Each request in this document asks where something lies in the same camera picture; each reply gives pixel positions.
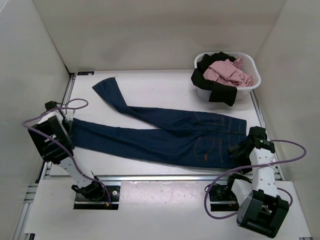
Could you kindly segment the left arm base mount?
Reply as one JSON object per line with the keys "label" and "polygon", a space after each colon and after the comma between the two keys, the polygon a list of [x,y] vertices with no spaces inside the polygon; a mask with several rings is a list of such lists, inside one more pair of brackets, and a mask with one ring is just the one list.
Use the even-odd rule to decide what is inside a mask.
{"label": "left arm base mount", "polygon": [[106,193],[99,193],[97,196],[87,198],[80,192],[75,194],[73,208],[75,210],[111,210],[119,209],[121,186],[107,185],[110,199]]}

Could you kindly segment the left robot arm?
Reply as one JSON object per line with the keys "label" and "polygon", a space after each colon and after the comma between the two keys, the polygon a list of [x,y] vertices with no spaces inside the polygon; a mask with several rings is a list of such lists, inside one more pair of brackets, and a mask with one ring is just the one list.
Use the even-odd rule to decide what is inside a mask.
{"label": "left robot arm", "polygon": [[71,189],[92,201],[111,201],[110,193],[102,181],[88,170],[74,155],[72,124],[75,110],[86,107],[68,107],[68,104],[49,101],[44,104],[45,112],[40,116],[23,121],[39,153],[46,163],[52,163],[65,170],[76,184]]}

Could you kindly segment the dark blue denim trousers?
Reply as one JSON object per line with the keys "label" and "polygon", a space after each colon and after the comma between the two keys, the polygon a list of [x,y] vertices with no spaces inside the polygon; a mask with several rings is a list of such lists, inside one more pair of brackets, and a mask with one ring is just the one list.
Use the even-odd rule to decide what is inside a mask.
{"label": "dark blue denim trousers", "polygon": [[193,168],[232,169],[250,164],[229,148],[247,138],[247,122],[222,114],[138,107],[126,104],[115,78],[93,90],[121,114],[153,125],[153,129],[113,127],[80,119],[72,123],[72,141],[78,148],[122,158]]}

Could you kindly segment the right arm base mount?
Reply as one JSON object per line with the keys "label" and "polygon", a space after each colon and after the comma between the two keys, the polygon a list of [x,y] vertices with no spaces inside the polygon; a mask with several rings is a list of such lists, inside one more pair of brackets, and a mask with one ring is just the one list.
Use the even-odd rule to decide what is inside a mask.
{"label": "right arm base mount", "polygon": [[211,212],[236,212],[239,209],[237,198],[227,185],[215,183],[209,191]]}

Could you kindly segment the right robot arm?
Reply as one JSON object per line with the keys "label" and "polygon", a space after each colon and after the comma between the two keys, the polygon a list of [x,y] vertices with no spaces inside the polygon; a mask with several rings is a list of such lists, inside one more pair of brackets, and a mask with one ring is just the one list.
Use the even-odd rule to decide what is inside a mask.
{"label": "right robot arm", "polygon": [[232,174],[224,193],[239,206],[239,227],[274,238],[289,211],[289,202],[281,199],[272,163],[275,146],[268,141],[265,128],[249,129],[245,140],[228,149],[242,167]]}

